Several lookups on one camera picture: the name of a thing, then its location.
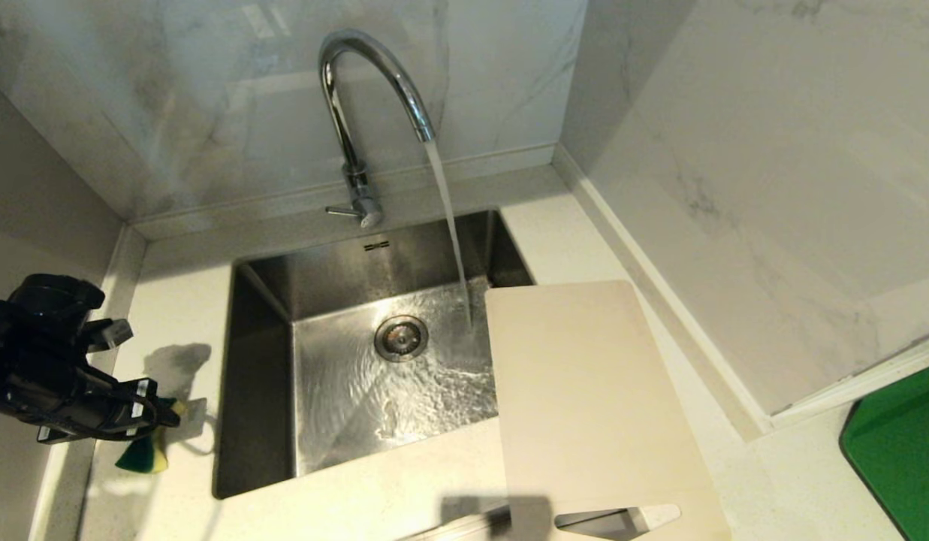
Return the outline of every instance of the faucet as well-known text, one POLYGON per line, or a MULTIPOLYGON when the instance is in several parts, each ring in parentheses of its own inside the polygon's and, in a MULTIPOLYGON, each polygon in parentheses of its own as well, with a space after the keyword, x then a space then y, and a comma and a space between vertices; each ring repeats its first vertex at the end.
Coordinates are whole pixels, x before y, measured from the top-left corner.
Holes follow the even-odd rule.
POLYGON ((420 93, 414 86, 410 76, 402 67, 401 62, 394 57, 381 42, 371 38, 358 30, 340 30, 324 38, 321 44, 320 75, 321 86, 324 88, 324 99, 327 99, 327 109, 330 109, 330 119, 337 132, 337 140, 344 154, 344 165, 341 171, 347 180, 348 191, 351 193, 351 208, 327 207, 327 213, 341 216, 357 216, 361 228, 378 225, 385 214, 381 203, 374 198, 374 191, 367 179, 367 167, 354 150, 354 141, 351 139, 351 130, 348 129, 344 119, 344 110, 341 109, 340 96, 337 93, 337 79, 334 73, 334 59, 341 53, 352 52, 361 55, 371 62, 391 83, 398 93, 399 99, 407 112, 407 117, 414 128, 421 143, 434 140, 434 130, 430 126, 430 119, 424 109, 420 93))

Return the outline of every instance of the running water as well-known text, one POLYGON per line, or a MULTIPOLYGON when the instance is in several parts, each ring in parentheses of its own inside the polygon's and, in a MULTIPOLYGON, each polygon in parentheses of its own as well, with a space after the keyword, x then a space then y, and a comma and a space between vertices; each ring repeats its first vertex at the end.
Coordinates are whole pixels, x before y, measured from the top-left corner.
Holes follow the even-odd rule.
POLYGON ((457 242, 457 226, 454 226, 454 212, 451 211, 451 194, 448 192, 448 181, 444 178, 444 167, 441 165, 441 156, 437 153, 437 141, 427 141, 424 144, 430 167, 434 169, 434 179, 437 180, 437 189, 441 192, 441 201, 444 203, 444 216, 448 219, 448 229, 451 231, 451 244, 454 246, 454 260, 457 261, 457 278, 461 284, 461 298, 464 301, 464 312, 467 314, 468 326, 471 325, 471 298, 467 294, 467 280, 464 278, 464 263, 461 261, 461 246, 457 242))

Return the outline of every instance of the backsplash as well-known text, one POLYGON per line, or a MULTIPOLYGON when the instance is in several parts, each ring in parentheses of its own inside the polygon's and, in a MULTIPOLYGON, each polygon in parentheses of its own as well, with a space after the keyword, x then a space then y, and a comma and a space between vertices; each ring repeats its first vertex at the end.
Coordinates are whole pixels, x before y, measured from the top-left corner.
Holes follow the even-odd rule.
MULTIPOLYGON (((340 183, 317 75, 353 27, 401 59, 445 159, 556 143, 585 0, 0 0, 0 89, 124 219, 340 183)), ((396 96, 340 61, 372 174, 426 163, 396 96)))
POLYGON ((929 1, 593 0, 561 143, 767 412, 929 332, 929 1))

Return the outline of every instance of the green tray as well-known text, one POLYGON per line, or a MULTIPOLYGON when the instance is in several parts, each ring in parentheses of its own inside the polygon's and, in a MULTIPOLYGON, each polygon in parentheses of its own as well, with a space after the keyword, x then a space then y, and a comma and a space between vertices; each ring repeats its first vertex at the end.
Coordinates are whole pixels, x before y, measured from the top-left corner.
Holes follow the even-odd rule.
POLYGON ((841 451, 908 541, 929 541, 929 367, 862 398, 841 451))

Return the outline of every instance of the green sponge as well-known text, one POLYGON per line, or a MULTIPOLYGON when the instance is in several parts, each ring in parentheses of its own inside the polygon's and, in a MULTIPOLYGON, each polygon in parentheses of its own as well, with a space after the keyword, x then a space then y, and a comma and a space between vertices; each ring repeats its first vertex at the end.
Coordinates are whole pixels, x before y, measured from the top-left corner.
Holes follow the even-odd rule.
MULTIPOLYGON (((164 405, 169 405, 173 413, 183 414, 183 403, 173 398, 158 398, 164 405)), ((124 455, 114 464, 122 470, 135 473, 160 473, 167 469, 167 455, 164 450, 164 431, 158 427, 146 437, 134 440, 124 455)))

